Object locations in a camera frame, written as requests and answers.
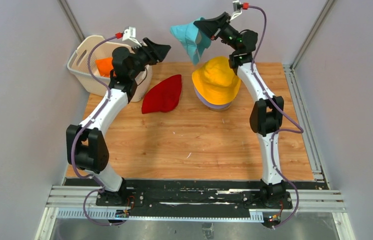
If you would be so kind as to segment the teal bucket hat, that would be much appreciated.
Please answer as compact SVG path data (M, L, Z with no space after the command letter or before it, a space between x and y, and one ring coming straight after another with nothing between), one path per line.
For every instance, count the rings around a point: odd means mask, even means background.
M173 25L169 28L171 35L181 43L193 65L197 65L201 61L204 51L212 43L210 38L195 26L194 22L200 20L204 20L204 18L199 17L190 23Z

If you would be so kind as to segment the red bucket hat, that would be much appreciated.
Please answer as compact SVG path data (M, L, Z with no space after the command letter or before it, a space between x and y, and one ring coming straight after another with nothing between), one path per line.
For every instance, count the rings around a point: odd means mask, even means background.
M155 85L143 98L142 114L174 110L179 104L182 86L181 74L170 76Z

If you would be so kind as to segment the yellow bucket hat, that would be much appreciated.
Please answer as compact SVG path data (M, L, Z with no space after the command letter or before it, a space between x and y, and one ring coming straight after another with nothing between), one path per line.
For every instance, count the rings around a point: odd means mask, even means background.
M199 89L214 89L226 91L237 96L241 80L230 68L229 59L225 56L217 56L192 73L192 83Z

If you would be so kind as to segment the purple bucket hat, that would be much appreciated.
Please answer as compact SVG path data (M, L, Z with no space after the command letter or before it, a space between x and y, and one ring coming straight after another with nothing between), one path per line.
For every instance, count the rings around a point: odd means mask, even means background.
M224 90L215 90L194 87L194 91L198 99L207 107L224 108L230 106L235 99L235 95Z

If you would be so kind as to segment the white plastic basket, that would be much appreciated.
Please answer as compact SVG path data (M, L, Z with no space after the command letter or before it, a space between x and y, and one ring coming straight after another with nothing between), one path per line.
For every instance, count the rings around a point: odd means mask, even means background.
M68 63L67 69L72 73L78 81L82 84L85 90L91 94L98 96L106 96L106 87L98 83L90 74L88 68L88 57L93 49L98 43L103 41L105 38L101 35L90 35L88 36L74 51L71 55ZM108 85L110 83L109 77L104 77L99 73L99 70L96 66L95 61L100 59L109 58L112 56L112 52L115 48L131 47L124 43L117 42L106 42L100 45L93 53L90 59L90 66L92 73L103 83ZM139 102L143 99L145 94L148 92L148 89L151 85L153 77L153 68L150 65L146 66L146 70L142 71L137 77L136 82L138 84L135 94L133 95L131 101Z

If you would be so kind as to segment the wooden hat stand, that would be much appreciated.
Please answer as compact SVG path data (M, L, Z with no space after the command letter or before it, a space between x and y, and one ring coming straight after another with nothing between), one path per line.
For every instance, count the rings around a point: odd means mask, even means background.
M208 107L209 110L213 111L213 112L225 112L225 111L228 111L229 109L231 108L231 106L226 106L226 107L223 107L223 108L212 108L212 107Z

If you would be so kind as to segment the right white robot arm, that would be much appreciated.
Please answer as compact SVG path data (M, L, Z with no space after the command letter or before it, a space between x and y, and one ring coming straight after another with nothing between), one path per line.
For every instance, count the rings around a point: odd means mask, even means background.
M247 202L259 201L264 207L272 209L286 194L286 182L278 168L280 158L276 134L283 122L284 99L275 96L257 70L255 55L259 35L252 30L237 31L231 26L231 16L226 12L215 18L196 20L193 24L212 41L220 39L233 48L228 59L229 67L245 84L254 100L249 123L257 135L263 164L259 195L249 197Z

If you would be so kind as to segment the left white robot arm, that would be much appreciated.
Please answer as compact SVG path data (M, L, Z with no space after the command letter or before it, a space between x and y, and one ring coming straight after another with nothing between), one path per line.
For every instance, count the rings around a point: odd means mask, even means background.
M108 192L108 200L116 207L128 200L126 181L109 163L109 150L105 135L118 113L132 100L138 84L137 76L147 66L161 63L171 49L145 37L143 42L128 49L113 50L110 82L104 84L106 93L93 112L77 125L66 129L67 161L80 179L93 179L99 192Z

